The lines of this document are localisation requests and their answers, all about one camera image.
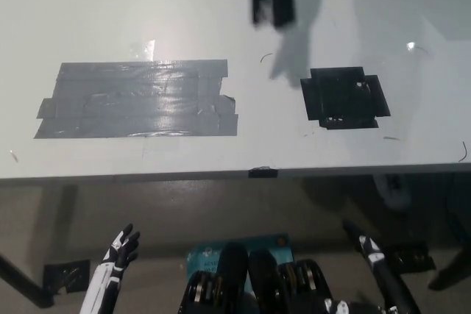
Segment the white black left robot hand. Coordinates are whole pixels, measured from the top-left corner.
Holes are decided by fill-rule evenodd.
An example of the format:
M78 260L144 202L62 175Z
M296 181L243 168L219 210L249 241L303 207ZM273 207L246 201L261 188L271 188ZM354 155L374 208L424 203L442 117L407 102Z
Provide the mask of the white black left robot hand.
M138 257L139 237L140 232L133 232L132 224L118 233L93 273L80 314L114 312L124 272Z

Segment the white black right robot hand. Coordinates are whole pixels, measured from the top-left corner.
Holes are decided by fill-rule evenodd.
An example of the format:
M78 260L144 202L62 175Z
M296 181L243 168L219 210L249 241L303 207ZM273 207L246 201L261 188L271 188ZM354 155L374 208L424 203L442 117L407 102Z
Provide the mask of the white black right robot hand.
M371 236L353 222L343 220L342 226L355 250L366 260L378 286L384 288L391 276L385 253Z

